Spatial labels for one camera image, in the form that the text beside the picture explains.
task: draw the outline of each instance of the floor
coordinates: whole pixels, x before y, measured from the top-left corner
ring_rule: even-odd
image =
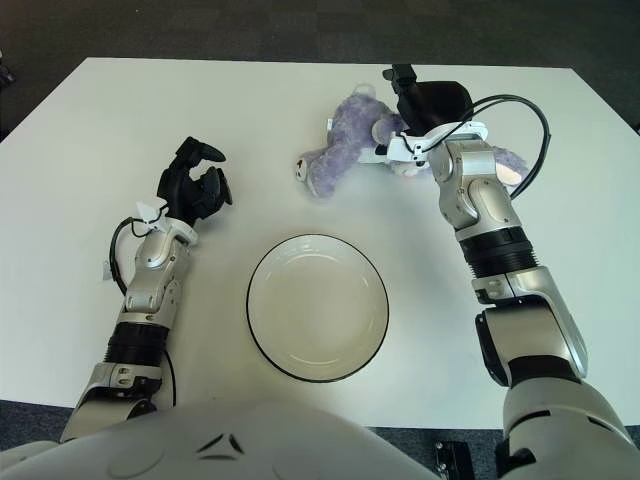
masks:
[[[640,123],[636,0],[0,0],[0,12],[17,77],[0,92],[0,138],[87,56],[571,67]],[[55,439],[68,415],[0,402],[0,449]],[[436,439],[467,441],[476,478],[495,478],[497,431],[377,432],[430,467]]]

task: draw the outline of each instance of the black cable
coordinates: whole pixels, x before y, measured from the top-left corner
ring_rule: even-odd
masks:
[[[169,364],[169,370],[171,370],[171,387],[173,390],[173,406],[176,406],[176,397],[177,397],[177,389],[176,389],[176,372],[173,369],[173,362],[171,361],[171,357],[169,356],[169,352],[167,350],[164,351],[164,356],[167,358],[167,363]]]
[[[529,174],[524,178],[524,180],[522,180],[520,185],[518,185],[518,187],[516,187],[516,189],[513,192],[511,192],[511,199],[513,200],[518,195],[520,195],[522,192],[524,192],[526,190],[526,188],[529,185],[531,185],[531,183],[538,176],[538,173],[540,173],[540,170],[542,169],[542,165],[544,164],[544,159],[547,156],[547,150],[549,148],[549,142],[551,141],[551,133],[549,132],[549,122],[547,122],[547,118],[544,116],[544,113],[542,113],[542,110],[540,110],[540,108],[535,103],[531,102],[530,100],[527,100],[526,98],[520,97],[518,95],[509,95],[509,94],[492,95],[490,97],[482,98],[482,99],[478,100],[477,102],[473,103],[472,106],[463,114],[462,120],[460,120],[460,123],[458,125],[456,125],[450,131],[448,131],[443,137],[441,137],[436,143],[431,145],[429,148],[424,149],[423,152],[428,152],[428,151],[433,150],[434,148],[436,148],[444,140],[446,140],[449,136],[451,136],[457,130],[462,128],[462,126],[466,122],[471,120],[475,115],[479,114],[480,112],[483,112],[484,110],[486,110],[488,108],[491,108],[491,107],[493,107],[495,105],[498,105],[498,104],[504,103],[504,102],[518,102],[518,103],[522,103],[522,104],[526,105],[531,110],[533,110],[533,112],[538,116],[538,119],[540,120],[540,123],[542,124],[542,142],[541,142],[541,145],[540,145],[540,152],[538,153],[538,158],[536,159],[536,162],[533,164],[533,167],[531,167],[531,170],[529,171]],[[489,105],[485,105],[484,107],[474,111],[475,107],[477,107],[479,105],[483,105],[485,103],[489,103]],[[411,148],[409,147],[409,144],[408,144],[406,138],[404,137],[404,135],[401,135],[401,137],[403,137],[405,147],[413,155],[414,151],[411,150]]]
[[[148,224],[156,223],[158,220],[160,220],[160,217],[162,217],[163,210],[168,208],[168,206],[169,205],[165,203],[162,207],[160,207],[160,209],[158,210],[158,216],[153,220],[150,220]],[[116,258],[116,244],[118,242],[118,236],[120,235],[120,232],[127,225],[131,225],[131,233],[136,238],[144,238],[147,235],[149,235],[149,233],[151,232],[151,230],[149,230],[147,233],[143,235],[138,235],[133,228],[133,224],[136,222],[147,223],[141,218],[133,218],[133,217],[125,218],[122,222],[120,222],[120,224],[118,224],[115,231],[113,232],[113,236],[111,237],[111,244],[109,245],[109,269],[111,270],[111,277],[113,278],[113,281],[116,282],[116,284],[118,285],[118,288],[120,289],[123,295],[127,294],[127,285],[124,283],[124,280],[122,279],[122,274],[120,273],[120,266],[118,265],[118,259]]]
[[[116,282],[123,295],[127,294],[127,285],[124,283],[124,280],[122,280],[122,275],[120,274],[120,266],[118,265],[118,260],[116,258],[116,243],[118,242],[118,235],[120,235],[120,232],[127,225],[133,224],[133,222],[133,217],[125,218],[120,222],[113,232],[111,243],[109,244],[109,268],[111,270],[111,277],[113,278],[113,281]]]

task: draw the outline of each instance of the plate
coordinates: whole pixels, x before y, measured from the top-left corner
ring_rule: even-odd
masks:
[[[382,279],[337,238],[302,235],[276,245],[247,292],[253,339],[279,370],[331,382],[364,367],[382,345],[389,303]]]

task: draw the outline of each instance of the purple stuffed animal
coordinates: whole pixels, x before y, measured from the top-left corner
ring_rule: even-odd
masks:
[[[375,98],[369,85],[358,85],[336,109],[331,130],[327,133],[328,147],[303,153],[298,161],[296,176],[306,181],[316,197],[330,197],[338,180],[362,155],[373,155],[378,145],[372,135],[374,125],[384,130],[401,131],[404,122],[398,114]]]
[[[311,193],[330,197],[340,178],[356,163],[378,163],[377,145],[388,145],[393,133],[407,128],[402,117],[375,98],[370,85],[358,85],[336,109],[327,134],[328,147],[303,153],[296,163],[296,177],[306,182]],[[515,187],[529,169],[522,158],[509,150],[493,147],[498,178],[507,187]],[[390,162],[397,175],[414,176],[428,170],[429,164]]]

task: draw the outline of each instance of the white table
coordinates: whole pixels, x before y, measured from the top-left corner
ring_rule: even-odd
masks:
[[[74,405],[120,307],[118,289],[102,280],[113,229],[135,214],[136,200],[153,197],[173,152],[192,135],[227,155],[235,203],[198,224],[201,241],[170,335],[179,403],[284,398],[366,425],[500,427],[505,390],[483,366],[474,328],[481,307],[432,178],[359,166],[325,202],[294,179],[298,154],[325,144],[327,118],[357,83],[373,84],[395,105],[383,68],[130,59],[80,65],[0,144],[0,398]],[[516,209],[585,337],[589,381],[626,424],[640,423],[640,138],[571,70],[416,72],[423,80],[457,80],[474,99],[519,94],[546,113],[553,133],[547,163]],[[524,107],[501,105],[480,119],[493,144],[535,158],[540,129]],[[358,247],[389,294],[381,350],[357,374],[329,384],[273,368],[254,345],[244,311],[264,253],[310,232]],[[129,278],[137,242],[122,243]]]

